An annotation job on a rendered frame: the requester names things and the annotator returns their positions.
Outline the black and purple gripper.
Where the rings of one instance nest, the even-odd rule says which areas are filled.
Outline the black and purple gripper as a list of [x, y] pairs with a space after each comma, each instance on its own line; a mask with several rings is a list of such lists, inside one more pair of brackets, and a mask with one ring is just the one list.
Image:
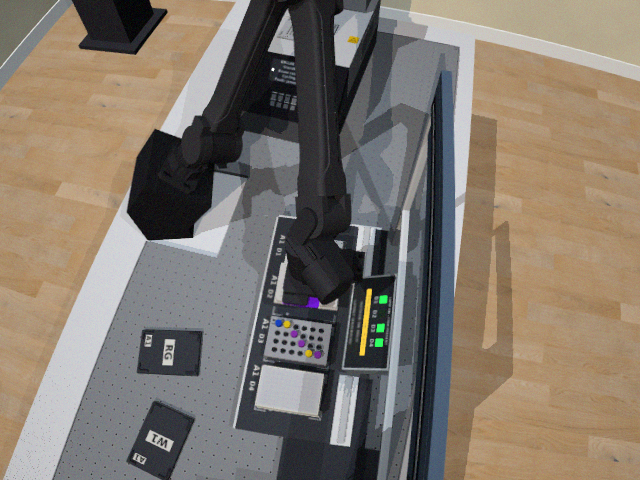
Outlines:
[[303, 308], [318, 308], [319, 300], [308, 285], [302, 284], [301, 272], [303, 271], [294, 268], [288, 262], [283, 284], [282, 302], [288, 305], [303, 306]]

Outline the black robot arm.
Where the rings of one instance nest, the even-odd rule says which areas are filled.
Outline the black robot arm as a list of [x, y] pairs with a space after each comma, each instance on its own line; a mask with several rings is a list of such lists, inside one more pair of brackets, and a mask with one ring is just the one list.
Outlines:
[[285, 249], [288, 262], [304, 270], [302, 284], [326, 305], [362, 281], [365, 259], [365, 252], [340, 249], [333, 240], [352, 218], [340, 151], [334, 45], [334, 16], [344, 10], [343, 0], [251, 0], [210, 102], [176, 139], [158, 177], [190, 195], [209, 163], [223, 169], [239, 159], [246, 129], [241, 112], [287, 9], [300, 165], [296, 220]]

